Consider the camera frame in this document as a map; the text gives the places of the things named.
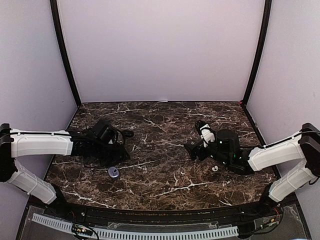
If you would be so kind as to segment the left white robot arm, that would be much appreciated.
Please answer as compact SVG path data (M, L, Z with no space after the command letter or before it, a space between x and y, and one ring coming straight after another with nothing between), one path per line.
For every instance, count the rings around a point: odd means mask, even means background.
M119 130L105 120L84 130L27 131L0 126L0 181L16 186L46 205L60 218L67 218L70 206L59 187L45 182L26 169L17 159L26 156L82 156L98 159L111 166L130 159L125 148L131 130Z

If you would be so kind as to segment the purple charging case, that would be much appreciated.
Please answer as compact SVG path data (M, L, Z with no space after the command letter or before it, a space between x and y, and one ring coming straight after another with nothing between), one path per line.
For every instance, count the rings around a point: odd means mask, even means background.
M109 167L107 170L107 173L110 176L110 178L113 180L117 180L120 178L120 171L115 166Z

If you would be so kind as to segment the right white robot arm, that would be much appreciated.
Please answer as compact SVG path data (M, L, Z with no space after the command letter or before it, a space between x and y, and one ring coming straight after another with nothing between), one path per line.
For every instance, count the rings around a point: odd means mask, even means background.
M298 160L299 163L264 190L255 213L266 217L275 205L305 184L320 178L320 131L310 123L278 142L262 146L241 146L239 136L230 129L214 131L199 120L195 123L201 138L196 144L185 144L192 160L208 157L222 163L227 170L241 176L251 175L270 166Z

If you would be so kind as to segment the black earbud charging case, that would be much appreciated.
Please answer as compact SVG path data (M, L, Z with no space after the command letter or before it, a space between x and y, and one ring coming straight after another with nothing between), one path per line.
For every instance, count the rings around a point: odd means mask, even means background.
M132 130L123 130L122 135L126 138L132 138L134 136L134 132Z

